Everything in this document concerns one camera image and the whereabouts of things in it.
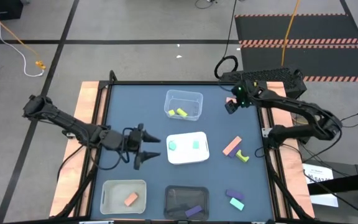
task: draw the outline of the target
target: gray floor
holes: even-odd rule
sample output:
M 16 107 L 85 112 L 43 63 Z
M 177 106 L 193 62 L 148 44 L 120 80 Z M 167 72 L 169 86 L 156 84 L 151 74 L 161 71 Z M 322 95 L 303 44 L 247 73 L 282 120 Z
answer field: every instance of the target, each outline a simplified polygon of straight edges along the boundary
M 32 0 L 22 19 L 5 22 L 22 39 L 54 39 L 62 34 L 73 0 Z M 234 1 L 219 1 L 209 9 L 195 9 L 193 0 L 80 0 L 68 39 L 225 39 Z M 237 14 L 291 13 L 295 0 L 246 0 L 237 3 Z M 358 25 L 358 1 L 347 0 Z M 342 13 L 339 0 L 303 0 L 298 13 Z M 233 27 L 231 38 L 237 34 Z M 29 73 L 37 72 L 33 55 Z M 32 45 L 48 66 L 56 45 Z M 237 45 L 229 55 L 240 55 Z M 66 45 L 49 90 L 62 110 L 73 113 L 80 84 L 104 80 L 113 69 L 120 80 L 214 80 L 213 68 L 224 45 Z M 0 203 L 30 122 L 21 118 L 31 94 L 39 94 L 45 77 L 22 73 L 22 59 L 0 45 Z M 358 112 L 358 83 L 307 83 L 302 100 L 313 101 L 342 118 Z M 60 130 L 39 124 L 30 145 L 5 222 L 47 218 L 57 169 L 67 140 Z M 312 139 L 314 152 L 328 142 Z M 321 155 L 326 161 L 358 164 L 358 127 L 344 129 L 337 146 Z M 358 219 L 347 219 L 357 222 Z

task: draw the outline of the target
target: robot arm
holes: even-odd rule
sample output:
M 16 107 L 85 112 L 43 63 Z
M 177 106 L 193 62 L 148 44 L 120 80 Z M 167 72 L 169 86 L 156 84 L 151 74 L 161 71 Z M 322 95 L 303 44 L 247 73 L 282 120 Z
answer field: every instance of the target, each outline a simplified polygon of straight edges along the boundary
M 229 114 L 235 112 L 238 107 L 255 105 L 296 113 L 308 121 L 308 124 L 289 128 L 275 125 L 268 134 L 268 142 L 271 147 L 280 146 L 288 138 L 314 136 L 320 140 L 332 140 L 342 128 L 341 121 L 330 111 L 324 110 L 314 103 L 278 96 L 274 91 L 264 89 L 249 80 L 238 82 L 231 91 L 236 96 L 236 102 L 226 103 L 225 107 Z
M 130 129 L 129 135 L 110 130 L 108 126 L 86 124 L 73 116 L 59 110 L 46 96 L 30 96 L 30 101 L 23 108 L 23 117 L 30 120 L 49 120 L 53 124 L 73 133 L 80 144 L 89 148 L 104 146 L 107 150 L 132 152 L 135 156 L 134 169 L 139 170 L 141 163 L 159 156 L 160 153 L 140 150 L 142 141 L 160 142 L 143 130 L 143 124 Z

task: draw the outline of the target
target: black floor mat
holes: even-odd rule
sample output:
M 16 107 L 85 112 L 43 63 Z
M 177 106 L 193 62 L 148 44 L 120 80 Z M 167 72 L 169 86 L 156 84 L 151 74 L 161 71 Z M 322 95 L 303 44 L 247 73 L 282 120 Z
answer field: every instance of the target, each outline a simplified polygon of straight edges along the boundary
M 358 82 L 358 48 L 342 47 L 289 46 L 285 51 L 285 66 L 300 68 L 304 81 Z M 279 68 L 282 47 L 245 47 L 241 48 L 241 55 L 244 70 Z
M 290 19 L 290 15 L 238 15 L 236 27 L 239 40 L 284 39 Z M 358 31 L 345 14 L 300 14 L 293 20 L 288 39 L 358 39 Z

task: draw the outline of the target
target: paper sheet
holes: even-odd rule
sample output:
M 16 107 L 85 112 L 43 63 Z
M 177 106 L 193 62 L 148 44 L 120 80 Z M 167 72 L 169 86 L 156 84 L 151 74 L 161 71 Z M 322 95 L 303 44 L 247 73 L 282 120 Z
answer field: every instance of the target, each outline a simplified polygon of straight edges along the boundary
M 334 178 L 333 171 L 327 167 L 314 166 L 309 164 L 303 164 L 303 169 L 305 170 L 305 174 L 312 178 L 316 182 L 321 182 L 325 180 L 332 180 Z M 314 183 L 309 178 L 306 178 L 306 182 L 308 184 Z M 310 196 L 311 203 L 318 205 L 327 205 L 331 207 L 338 207 L 338 200 L 332 194 L 326 195 L 311 195 Z

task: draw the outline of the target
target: white cable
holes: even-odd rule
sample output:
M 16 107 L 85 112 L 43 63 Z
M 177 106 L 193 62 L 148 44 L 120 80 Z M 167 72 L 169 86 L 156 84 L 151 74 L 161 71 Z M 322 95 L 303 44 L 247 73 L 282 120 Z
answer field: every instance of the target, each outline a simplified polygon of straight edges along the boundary
M 27 74 L 27 72 L 25 71 L 25 68 L 26 68 L 26 66 L 27 66 L 27 62 L 26 62 L 26 59 L 25 59 L 24 54 L 23 54 L 22 52 L 20 52 L 20 50 L 18 50 L 17 48 L 15 48 L 12 44 L 8 44 L 7 42 L 5 42 L 4 39 L 2 39 L 1 24 L 0 24 L 0 40 L 1 40 L 4 44 L 6 44 L 6 45 L 8 45 L 8 46 L 11 46 L 13 49 L 15 49 L 15 51 L 17 51 L 17 53 L 19 53 L 19 54 L 23 57 L 23 61 L 24 61 L 23 72 L 24 72 L 25 75 L 27 75 L 28 77 L 39 77 L 39 76 L 41 76 L 41 75 L 44 74 L 44 71 L 45 71 L 45 70 L 42 70 L 41 73 L 38 74 L 38 75 L 29 75 L 29 74 Z

